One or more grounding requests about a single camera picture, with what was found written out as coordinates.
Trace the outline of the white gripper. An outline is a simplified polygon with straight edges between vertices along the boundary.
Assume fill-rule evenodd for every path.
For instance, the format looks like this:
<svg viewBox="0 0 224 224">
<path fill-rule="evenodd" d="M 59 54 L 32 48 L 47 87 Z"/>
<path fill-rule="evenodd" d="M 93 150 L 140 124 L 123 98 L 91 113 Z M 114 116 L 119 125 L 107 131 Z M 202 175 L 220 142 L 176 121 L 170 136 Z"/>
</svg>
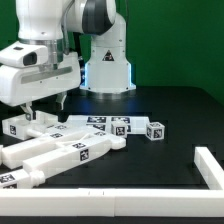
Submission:
<svg viewBox="0 0 224 224">
<path fill-rule="evenodd" d="M 24 69 L 0 67 L 0 101 L 9 106 L 21 105 L 28 121 L 33 119 L 32 101 L 54 94 L 56 107 L 64 108 L 68 90 L 80 85 L 78 55 L 71 52 L 64 57 L 56 70 L 40 70 L 40 67 Z"/>
</svg>

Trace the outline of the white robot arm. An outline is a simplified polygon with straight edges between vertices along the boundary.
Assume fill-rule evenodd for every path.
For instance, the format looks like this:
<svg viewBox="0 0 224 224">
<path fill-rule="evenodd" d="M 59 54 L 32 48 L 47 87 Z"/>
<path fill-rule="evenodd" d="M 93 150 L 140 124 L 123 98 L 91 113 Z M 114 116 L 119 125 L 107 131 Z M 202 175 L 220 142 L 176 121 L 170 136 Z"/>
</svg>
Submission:
<svg viewBox="0 0 224 224">
<path fill-rule="evenodd" d="M 98 98 L 136 89 L 126 57 L 127 22 L 116 0 L 15 0 L 18 40 L 0 50 L 0 102 L 31 120 L 34 101 L 59 109 L 75 88 Z"/>
</svg>

